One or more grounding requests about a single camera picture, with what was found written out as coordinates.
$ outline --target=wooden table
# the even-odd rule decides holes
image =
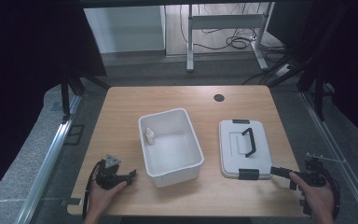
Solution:
[[[225,97],[216,102],[216,94]],[[190,116],[205,161],[200,176],[158,189],[145,170],[138,130],[143,115],[184,108]],[[264,86],[113,87],[91,138],[72,198],[83,198],[89,174],[97,161],[112,154],[122,160],[118,174],[133,169],[137,176],[122,190],[106,214],[115,216],[301,217],[298,191],[287,179],[236,180],[221,173],[218,124],[224,119],[263,123],[272,163],[298,170],[278,111]],[[68,205],[81,214],[82,205]]]

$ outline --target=person's left hand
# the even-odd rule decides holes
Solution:
[[[101,215],[113,201],[115,195],[127,186],[127,182],[123,181],[110,190],[103,189],[95,181],[97,172],[98,168],[92,175],[93,181],[89,193],[89,211],[84,219],[85,224],[98,223]]]

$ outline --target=white wall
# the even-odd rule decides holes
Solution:
[[[101,53],[165,49],[164,7],[84,10]]]

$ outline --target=white plastic bin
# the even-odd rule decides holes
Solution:
[[[204,158],[190,118],[183,108],[138,120],[147,174],[158,188],[197,178]],[[155,134],[149,144],[146,128]]]

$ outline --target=hand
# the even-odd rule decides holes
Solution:
[[[298,184],[302,195],[307,199],[307,203],[312,210],[312,218],[317,224],[334,223],[334,195],[327,183],[321,188],[309,186],[301,177],[291,172],[290,178]]]
[[[101,215],[113,201],[115,195],[127,186],[127,182],[123,181],[114,188],[107,190],[101,188],[95,181],[96,173],[92,176],[92,183],[89,193],[89,211],[84,219],[85,224],[96,224],[100,220]]]

